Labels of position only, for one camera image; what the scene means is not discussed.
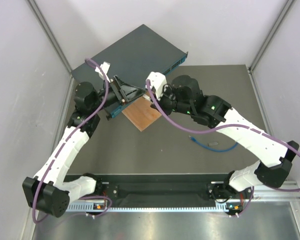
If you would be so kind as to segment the silver transceiver plug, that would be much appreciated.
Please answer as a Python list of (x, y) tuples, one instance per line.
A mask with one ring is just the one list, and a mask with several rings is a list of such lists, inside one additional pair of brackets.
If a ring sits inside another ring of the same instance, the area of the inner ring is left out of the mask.
[(151, 97), (150, 96), (148, 96), (147, 94), (144, 94), (143, 96), (142, 96), (144, 99), (146, 99), (147, 101), (152, 101), (152, 99), (151, 99)]

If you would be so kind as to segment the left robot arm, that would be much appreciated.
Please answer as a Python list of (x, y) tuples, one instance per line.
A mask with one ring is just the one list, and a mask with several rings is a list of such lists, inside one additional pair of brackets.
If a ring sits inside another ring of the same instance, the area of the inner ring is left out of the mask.
[(144, 88), (125, 83), (116, 75), (105, 80), (100, 90), (95, 90), (90, 82), (76, 86), (75, 111), (61, 140), (44, 166), (34, 177), (26, 177), (22, 183), (27, 204), (33, 212), (41, 211), (59, 218), (72, 202), (87, 195), (96, 199), (103, 194), (100, 177), (85, 173), (76, 180), (66, 182), (67, 172), (77, 154), (94, 134), (100, 122), (98, 112), (116, 103), (131, 103), (145, 93)]

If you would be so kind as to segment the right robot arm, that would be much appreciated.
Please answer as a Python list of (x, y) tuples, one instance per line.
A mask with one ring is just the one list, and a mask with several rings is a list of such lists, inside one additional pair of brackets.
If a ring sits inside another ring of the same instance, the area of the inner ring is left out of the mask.
[[(254, 164), (227, 175), (223, 181), (227, 197), (235, 198), (241, 191), (259, 185), (281, 189), (298, 155), (296, 142), (284, 142), (268, 135), (221, 97), (203, 94), (198, 81), (188, 75), (181, 75), (169, 84), (163, 74), (151, 72), (145, 86), (153, 107), (175, 127), (197, 135), (218, 132), (257, 157)], [(169, 117), (171, 113), (188, 115), (208, 129), (199, 131), (183, 127)]]

